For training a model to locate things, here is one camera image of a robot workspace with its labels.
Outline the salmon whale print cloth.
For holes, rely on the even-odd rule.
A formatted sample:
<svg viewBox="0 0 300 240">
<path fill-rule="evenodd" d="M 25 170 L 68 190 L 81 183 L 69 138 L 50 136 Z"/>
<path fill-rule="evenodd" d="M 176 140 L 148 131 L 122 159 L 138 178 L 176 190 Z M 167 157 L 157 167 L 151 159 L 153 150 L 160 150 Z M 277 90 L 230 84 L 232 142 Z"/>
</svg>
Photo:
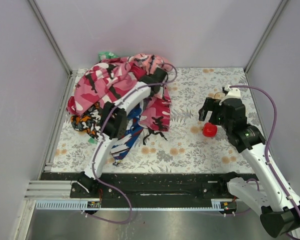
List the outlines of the salmon whale print cloth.
<svg viewBox="0 0 300 240">
<path fill-rule="evenodd" d="M 146 74 L 153 74 L 157 68 L 170 72 L 173 68 L 171 63 L 164 57 L 155 54 L 139 53 L 131 57 L 130 61 L 146 71 Z"/>
</svg>

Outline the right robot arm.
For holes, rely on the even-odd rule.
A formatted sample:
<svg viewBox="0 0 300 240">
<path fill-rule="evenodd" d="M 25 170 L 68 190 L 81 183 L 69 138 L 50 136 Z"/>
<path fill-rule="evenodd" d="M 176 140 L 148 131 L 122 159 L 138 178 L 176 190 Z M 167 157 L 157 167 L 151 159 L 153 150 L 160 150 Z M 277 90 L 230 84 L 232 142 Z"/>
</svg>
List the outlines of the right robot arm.
<svg viewBox="0 0 300 240">
<path fill-rule="evenodd" d="M 260 130 L 247 122 L 246 108 L 239 98 L 224 101 L 207 97 L 198 111 L 204 121 L 221 126 L 229 143 L 250 164 L 264 193 L 248 185 L 234 172 L 227 173 L 221 186 L 242 200 L 258 216 L 273 238 L 300 228 L 300 196 L 283 177 L 272 156 L 266 152 L 266 140 Z"/>
</svg>

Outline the pink camouflage cloth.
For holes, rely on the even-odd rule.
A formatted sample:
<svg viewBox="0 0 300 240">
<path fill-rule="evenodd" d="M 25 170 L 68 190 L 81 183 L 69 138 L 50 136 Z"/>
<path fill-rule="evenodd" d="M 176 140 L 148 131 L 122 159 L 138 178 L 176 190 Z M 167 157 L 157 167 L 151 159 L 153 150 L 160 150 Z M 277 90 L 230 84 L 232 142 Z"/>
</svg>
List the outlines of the pink camouflage cloth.
<svg viewBox="0 0 300 240">
<path fill-rule="evenodd" d="M 67 103 L 67 111 L 75 115 L 75 122 L 86 120 L 84 113 L 93 105 L 102 108 L 106 102 L 115 102 L 130 91 L 141 77 L 151 77 L 156 68 L 172 71 L 167 59 L 139 53 L 134 56 L 102 59 L 92 66 L 76 84 L 74 95 Z M 170 127 L 171 98 L 166 86 L 143 103 L 139 124 L 154 131 L 167 132 Z"/>
</svg>

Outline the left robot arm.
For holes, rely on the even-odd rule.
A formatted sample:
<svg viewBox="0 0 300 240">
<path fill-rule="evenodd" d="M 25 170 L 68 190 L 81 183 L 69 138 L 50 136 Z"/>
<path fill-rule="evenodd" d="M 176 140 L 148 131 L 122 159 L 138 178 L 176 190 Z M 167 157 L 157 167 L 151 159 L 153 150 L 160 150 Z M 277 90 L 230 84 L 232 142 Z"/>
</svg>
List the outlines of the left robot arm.
<svg viewBox="0 0 300 240">
<path fill-rule="evenodd" d="M 158 93 L 160 87 L 166 83 L 167 72 L 158 67 L 152 75 L 144 75 L 135 86 L 123 97 L 115 102 L 106 102 L 101 113 L 101 129 L 97 146 L 92 157 L 79 174 L 77 184 L 87 193 L 97 188 L 97 179 L 101 177 L 102 170 L 112 147 L 119 139 L 124 137 L 127 129 L 128 114 L 144 99 Z"/>
</svg>

